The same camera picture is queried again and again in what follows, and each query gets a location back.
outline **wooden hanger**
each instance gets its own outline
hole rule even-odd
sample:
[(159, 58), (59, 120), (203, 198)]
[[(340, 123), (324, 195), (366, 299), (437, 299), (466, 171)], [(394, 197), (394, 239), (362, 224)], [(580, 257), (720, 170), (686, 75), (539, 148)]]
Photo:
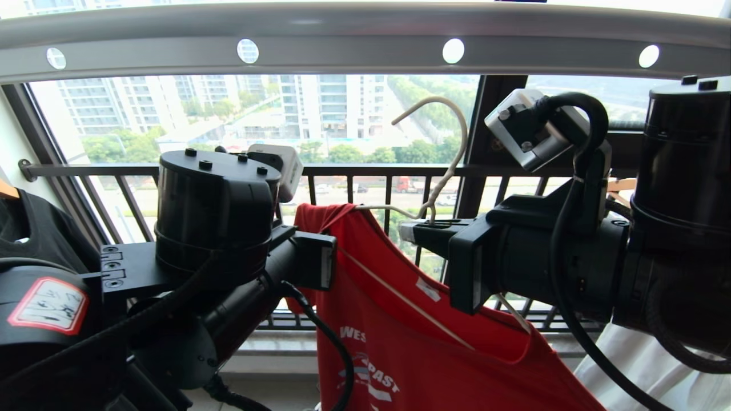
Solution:
[(0, 198), (7, 200), (17, 200), (20, 198), (18, 189), (6, 183), (5, 180), (0, 178)]

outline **black t-shirt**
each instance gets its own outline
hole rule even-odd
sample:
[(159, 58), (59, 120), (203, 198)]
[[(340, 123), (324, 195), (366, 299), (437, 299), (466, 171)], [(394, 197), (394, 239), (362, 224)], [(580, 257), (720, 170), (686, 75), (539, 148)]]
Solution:
[(99, 251), (68, 214), (41, 197), (18, 192), (19, 200), (0, 200), (0, 257), (37, 258), (77, 273), (99, 271)]

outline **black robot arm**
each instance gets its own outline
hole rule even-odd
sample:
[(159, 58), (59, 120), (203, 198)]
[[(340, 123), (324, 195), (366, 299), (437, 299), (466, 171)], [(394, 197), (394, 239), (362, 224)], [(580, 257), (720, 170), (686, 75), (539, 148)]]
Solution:
[(651, 333), (700, 371), (731, 372), (730, 97), (729, 77), (651, 92), (628, 222), (604, 218), (604, 109), (576, 94), (516, 90), (485, 119), (488, 128), (527, 170), (574, 148), (572, 180), (545, 197), (509, 197), (476, 219), (407, 224), (400, 233), (448, 260), (455, 308), (471, 314), (505, 292), (555, 304), (607, 375), (651, 410), (666, 410), (603, 356), (575, 312)]

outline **sticker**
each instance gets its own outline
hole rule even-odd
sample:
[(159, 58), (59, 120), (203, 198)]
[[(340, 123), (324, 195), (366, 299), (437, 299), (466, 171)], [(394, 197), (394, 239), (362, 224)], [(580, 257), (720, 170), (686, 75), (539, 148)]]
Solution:
[(439, 291), (433, 289), (429, 284), (426, 284), (426, 281), (424, 281), (421, 277), (419, 277), (416, 281), (416, 286), (419, 287), (419, 290), (422, 290), (429, 298), (434, 300), (435, 303), (442, 299), (442, 296), (439, 295)]
[(33, 283), (7, 322), (15, 327), (44, 328), (74, 336), (86, 315), (88, 297), (78, 287), (53, 277)]

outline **car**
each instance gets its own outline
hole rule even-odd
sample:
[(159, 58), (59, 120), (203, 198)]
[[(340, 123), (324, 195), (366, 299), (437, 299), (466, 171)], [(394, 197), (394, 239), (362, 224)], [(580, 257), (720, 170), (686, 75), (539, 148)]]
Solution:
[(330, 186), (327, 184), (317, 184), (315, 186), (315, 194), (330, 194)]
[(436, 198), (436, 204), (438, 206), (456, 206), (457, 196), (456, 195), (440, 195)]

